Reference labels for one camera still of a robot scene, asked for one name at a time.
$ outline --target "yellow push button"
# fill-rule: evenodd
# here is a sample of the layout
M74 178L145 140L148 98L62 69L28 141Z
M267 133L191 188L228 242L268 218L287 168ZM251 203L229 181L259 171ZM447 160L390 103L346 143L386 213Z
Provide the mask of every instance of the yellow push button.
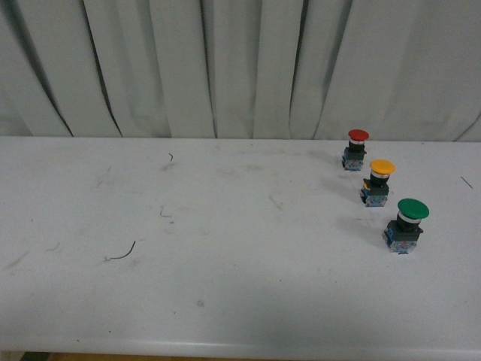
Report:
M371 162L371 169L377 174L389 175L394 173L396 167L388 160L376 159Z

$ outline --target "table surface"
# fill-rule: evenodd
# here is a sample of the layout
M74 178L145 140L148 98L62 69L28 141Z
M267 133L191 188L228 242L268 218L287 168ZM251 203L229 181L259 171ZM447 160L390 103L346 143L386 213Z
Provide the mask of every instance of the table surface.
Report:
M357 172L345 146L0 138L0 349L481 359L481 144L369 141ZM431 210L408 255L402 198Z

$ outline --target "red push button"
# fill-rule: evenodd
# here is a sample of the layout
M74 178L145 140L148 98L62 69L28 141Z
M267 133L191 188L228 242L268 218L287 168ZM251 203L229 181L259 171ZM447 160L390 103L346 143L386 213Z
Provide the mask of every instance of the red push button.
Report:
M365 141L369 138L369 133L360 129L353 129L347 134L354 141Z

